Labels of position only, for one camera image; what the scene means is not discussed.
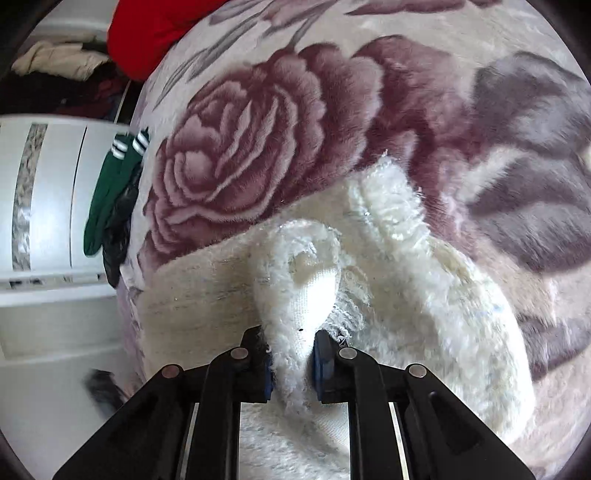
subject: white dresser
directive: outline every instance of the white dresser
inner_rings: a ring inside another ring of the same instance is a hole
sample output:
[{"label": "white dresser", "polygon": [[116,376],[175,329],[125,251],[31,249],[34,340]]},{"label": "white dresser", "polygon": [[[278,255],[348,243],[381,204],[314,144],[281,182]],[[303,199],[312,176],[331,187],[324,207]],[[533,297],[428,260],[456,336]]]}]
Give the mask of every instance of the white dresser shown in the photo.
[{"label": "white dresser", "polygon": [[126,125],[0,116],[0,307],[114,295],[84,226],[115,134]]}]

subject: metal pin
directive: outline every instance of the metal pin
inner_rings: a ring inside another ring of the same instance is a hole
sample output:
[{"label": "metal pin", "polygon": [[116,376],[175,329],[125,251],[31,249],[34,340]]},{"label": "metal pin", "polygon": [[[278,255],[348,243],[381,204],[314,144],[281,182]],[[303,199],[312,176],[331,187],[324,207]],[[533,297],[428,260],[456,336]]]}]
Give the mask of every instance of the metal pin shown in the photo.
[{"label": "metal pin", "polygon": [[425,375],[427,375],[427,369],[421,364],[414,364],[410,366],[410,368],[408,369],[408,373],[410,373],[414,377],[422,378]]},{"label": "metal pin", "polygon": [[164,378],[174,378],[180,373],[180,369],[176,365],[167,365],[162,369],[162,376]]},{"label": "metal pin", "polygon": [[230,352],[230,356],[234,360],[244,360],[248,356],[248,350],[244,347],[239,346]]},{"label": "metal pin", "polygon": [[347,360],[352,360],[357,356],[357,350],[351,348],[350,346],[346,346],[345,348],[339,350],[339,355]]}]

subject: green sock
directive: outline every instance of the green sock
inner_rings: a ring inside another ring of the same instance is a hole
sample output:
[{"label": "green sock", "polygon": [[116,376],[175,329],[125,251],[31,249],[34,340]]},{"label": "green sock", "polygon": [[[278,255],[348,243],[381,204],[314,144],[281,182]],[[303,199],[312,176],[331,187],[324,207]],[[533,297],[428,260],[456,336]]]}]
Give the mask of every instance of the green sock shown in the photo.
[{"label": "green sock", "polygon": [[131,134],[115,136],[111,151],[107,153],[100,170],[90,203],[84,229],[84,254],[87,257],[99,251],[103,231],[115,201],[129,183],[134,167],[144,158],[149,142],[147,130],[140,132],[136,137]]}]

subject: floral blanket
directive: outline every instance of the floral blanket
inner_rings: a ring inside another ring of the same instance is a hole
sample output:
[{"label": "floral blanket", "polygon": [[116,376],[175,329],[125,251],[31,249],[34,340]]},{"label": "floral blanket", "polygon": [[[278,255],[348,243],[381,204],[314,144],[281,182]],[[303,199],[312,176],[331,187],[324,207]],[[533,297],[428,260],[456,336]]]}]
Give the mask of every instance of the floral blanket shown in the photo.
[{"label": "floral blanket", "polygon": [[591,88],[525,0],[231,0],[146,86],[126,307],[158,270],[387,153],[433,233],[501,286],[537,407],[511,447],[551,478],[591,421]]}]

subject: red pillow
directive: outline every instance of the red pillow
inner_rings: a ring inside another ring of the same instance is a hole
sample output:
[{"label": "red pillow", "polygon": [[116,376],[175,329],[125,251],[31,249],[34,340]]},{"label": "red pillow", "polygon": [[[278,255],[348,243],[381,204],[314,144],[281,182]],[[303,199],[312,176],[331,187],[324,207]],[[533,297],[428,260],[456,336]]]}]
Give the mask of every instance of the red pillow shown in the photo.
[{"label": "red pillow", "polygon": [[133,80],[147,80],[195,23],[226,0],[119,0],[107,44],[109,55]]}]

